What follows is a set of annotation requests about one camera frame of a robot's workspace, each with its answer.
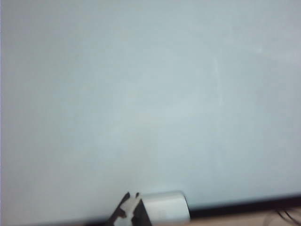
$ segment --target white surface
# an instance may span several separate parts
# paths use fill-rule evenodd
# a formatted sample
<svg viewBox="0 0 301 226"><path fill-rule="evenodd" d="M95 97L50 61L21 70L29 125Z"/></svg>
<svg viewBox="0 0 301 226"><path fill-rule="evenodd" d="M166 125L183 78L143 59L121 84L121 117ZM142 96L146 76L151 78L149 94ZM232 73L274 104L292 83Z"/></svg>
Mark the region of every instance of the white surface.
<svg viewBox="0 0 301 226"><path fill-rule="evenodd" d="M142 201L152 225L190 221L187 202L181 192L142 195Z"/></svg>
<svg viewBox="0 0 301 226"><path fill-rule="evenodd" d="M1 8L3 224L301 192L301 1Z"/></svg>

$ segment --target white plastic object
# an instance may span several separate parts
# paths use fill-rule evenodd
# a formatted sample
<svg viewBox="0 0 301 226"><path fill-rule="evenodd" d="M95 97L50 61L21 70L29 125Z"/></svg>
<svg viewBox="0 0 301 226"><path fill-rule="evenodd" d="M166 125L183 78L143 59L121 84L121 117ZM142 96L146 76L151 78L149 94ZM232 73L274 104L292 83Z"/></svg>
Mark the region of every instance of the white plastic object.
<svg viewBox="0 0 301 226"><path fill-rule="evenodd" d="M141 197L152 225L190 221L189 209L182 192L150 194Z"/></svg>

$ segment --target wooden surface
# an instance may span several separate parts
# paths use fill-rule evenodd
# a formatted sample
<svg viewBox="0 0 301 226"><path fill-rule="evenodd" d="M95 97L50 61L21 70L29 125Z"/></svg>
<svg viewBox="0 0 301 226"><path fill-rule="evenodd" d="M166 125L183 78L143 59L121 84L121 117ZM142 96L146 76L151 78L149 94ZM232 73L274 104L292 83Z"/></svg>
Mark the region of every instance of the wooden surface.
<svg viewBox="0 0 301 226"><path fill-rule="evenodd" d="M301 221L301 208L298 212L289 211L291 216ZM258 213L239 214L224 217L203 218L192 220L185 226L289 226L276 212L265 211Z"/></svg>

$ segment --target black border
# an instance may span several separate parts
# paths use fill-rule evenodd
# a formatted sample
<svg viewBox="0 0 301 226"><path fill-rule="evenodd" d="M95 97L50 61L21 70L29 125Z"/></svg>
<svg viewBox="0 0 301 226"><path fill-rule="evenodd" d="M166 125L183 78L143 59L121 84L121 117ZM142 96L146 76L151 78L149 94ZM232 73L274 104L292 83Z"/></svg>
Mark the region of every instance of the black border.
<svg viewBox="0 0 301 226"><path fill-rule="evenodd" d="M252 213L265 210L287 210L301 206L301 194L282 198L271 198L255 202L240 202L232 205L192 208L191 219L217 217L231 214Z"/></svg>

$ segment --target blurry object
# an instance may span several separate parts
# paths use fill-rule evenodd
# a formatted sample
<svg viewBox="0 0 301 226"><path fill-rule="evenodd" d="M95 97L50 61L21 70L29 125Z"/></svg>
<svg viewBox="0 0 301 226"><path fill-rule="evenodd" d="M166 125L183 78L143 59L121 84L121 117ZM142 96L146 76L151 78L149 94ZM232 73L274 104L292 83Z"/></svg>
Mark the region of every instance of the blurry object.
<svg viewBox="0 0 301 226"><path fill-rule="evenodd" d="M301 215L301 213L296 210L292 210L292 211L297 212L299 216ZM288 224L301 226L301 221L297 220L290 213L288 213L288 210L283 210L283 211L276 210L276 213Z"/></svg>
<svg viewBox="0 0 301 226"><path fill-rule="evenodd" d="M125 194L106 226L151 226L187 223L190 220L185 196L180 192L140 195Z"/></svg>

